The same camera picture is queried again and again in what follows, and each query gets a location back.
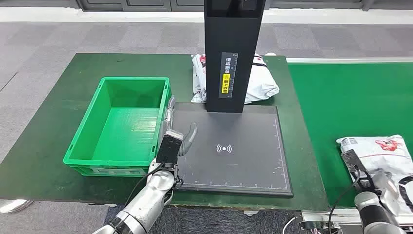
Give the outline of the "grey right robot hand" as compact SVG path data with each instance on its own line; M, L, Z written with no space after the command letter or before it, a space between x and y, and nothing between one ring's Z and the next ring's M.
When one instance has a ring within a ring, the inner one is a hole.
M394 216L398 216L400 206L398 203L399 192L396 184L391 179L392 174L379 168L372 177L375 192L378 194L382 206Z

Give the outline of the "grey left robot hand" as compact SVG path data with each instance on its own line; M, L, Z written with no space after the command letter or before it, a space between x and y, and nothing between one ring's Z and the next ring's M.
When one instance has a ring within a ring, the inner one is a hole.
M164 119L161 123L159 138L161 138L161 136L163 136L163 134L165 134L167 130L172 129L173 115L175 112L175 108L174 108L175 103L176 103L175 95L172 95L168 101L168 105L164 113ZM178 151L178 155L177 155L178 157L184 156L189 151L190 147L192 146L194 142L194 138L196 134L197 134L197 123L193 122L190 124L189 132L183 138L182 144Z

